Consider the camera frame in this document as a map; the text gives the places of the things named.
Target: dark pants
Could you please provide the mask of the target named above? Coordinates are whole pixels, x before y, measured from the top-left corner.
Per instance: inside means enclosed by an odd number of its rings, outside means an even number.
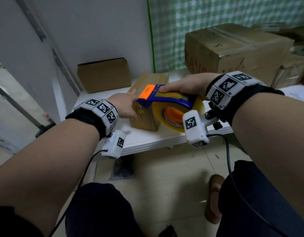
[[[288,236],[304,236],[304,221],[253,162],[235,163],[233,178],[247,202]],[[76,192],[65,225],[67,237],[143,236],[129,202],[111,184],[89,183]],[[217,236],[280,236],[239,198],[228,177],[219,193]]]

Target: black wrist strap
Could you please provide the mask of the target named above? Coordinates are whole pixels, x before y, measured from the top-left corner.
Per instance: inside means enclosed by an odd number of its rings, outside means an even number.
[[[275,90],[271,87],[262,86],[260,84],[256,84],[249,87],[244,87],[237,95],[231,98],[230,102],[227,104],[227,106],[221,110],[217,106],[215,106],[212,102],[209,103],[209,106],[211,109],[214,110],[217,117],[221,120],[226,120],[229,122],[230,126],[232,126],[232,120],[237,112],[237,110],[240,108],[241,105],[243,105],[244,102],[246,102],[250,97],[257,93],[261,92],[267,92],[267,93],[274,93],[279,95],[285,95],[284,92],[280,90]]]
[[[106,136],[106,126],[103,124],[101,118],[94,114],[92,111],[79,108],[65,117],[65,119],[70,118],[93,125],[99,133],[100,140]]]

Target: tape dispenser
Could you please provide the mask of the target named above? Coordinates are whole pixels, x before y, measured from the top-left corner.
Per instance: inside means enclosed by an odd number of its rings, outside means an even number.
[[[207,127],[214,125],[216,130],[222,128],[215,113],[205,113],[203,101],[198,95],[188,95],[179,91],[159,92],[163,85],[147,85],[137,102],[152,110],[156,118],[165,126],[185,133],[186,140],[194,147],[209,143]]]

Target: white shelf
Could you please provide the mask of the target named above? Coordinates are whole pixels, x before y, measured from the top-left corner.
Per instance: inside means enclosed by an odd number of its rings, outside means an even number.
[[[170,75],[169,75],[170,82],[179,80],[188,74],[190,74],[190,72],[186,68],[170,72]],[[115,93],[125,93],[129,89],[130,89],[130,87],[126,87],[126,88],[97,92],[97,93],[92,93],[92,94],[82,92],[75,105],[78,105],[79,103],[82,103],[83,101],[85,101],[89,98],[106,99]],[[297,92],[297,91],[300,91],[303,89],[304,89],[304,86],[292,86],[292,87],[283,88],[282,91],[285,92],[285,95],[289,96],[289,95],[291,95],[291,93]],[[208,101],[204,101],[204,104],[205,104],[205,110],[206,111],[210,110]],[[221,123],[221,124],[223,125],[223,128],[221,128],[217,131],[213,128],[212,125],[210,127],[208,127],[209,133],[210,134],[229,134],[229,133],[233,132],[232,128],[230,127],[230,125],[227,122]],[[178,133],[178,132],[164,126],[163,124],[160,125],[158,131],[155,131],[155,132],[154,131],[144,131],[144,130],[140,130],[140,129],[131,127],[128,119],[119,119],[115,128],[126,133],[126,140],[124,142],[122,155],[130,155],[130,154],[148,151],[148,150],[152,150],[152,149],[158,149],[158,148],[162,148],[162,147],[172,147],[173,145],[177,145],[177,144],[186,142],[185,134]],[[96,150],[100,150],[101,146],[102,146],[102,143],[99,143]]]

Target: packing tape roll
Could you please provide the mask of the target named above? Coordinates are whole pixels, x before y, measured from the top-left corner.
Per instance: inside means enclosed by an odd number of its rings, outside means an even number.
[[[196,98],[192,109],[187,109],[186,107],[176,103],[169,102],[154,102],[152,108],[154,115],[159,121],[161,121],[161,123],[172,130],[181,133],[185,133],[182,120],[183,114],[189,112],[190,110],[196,110],[200,114],[205,113],[205,106],[199,96]]]

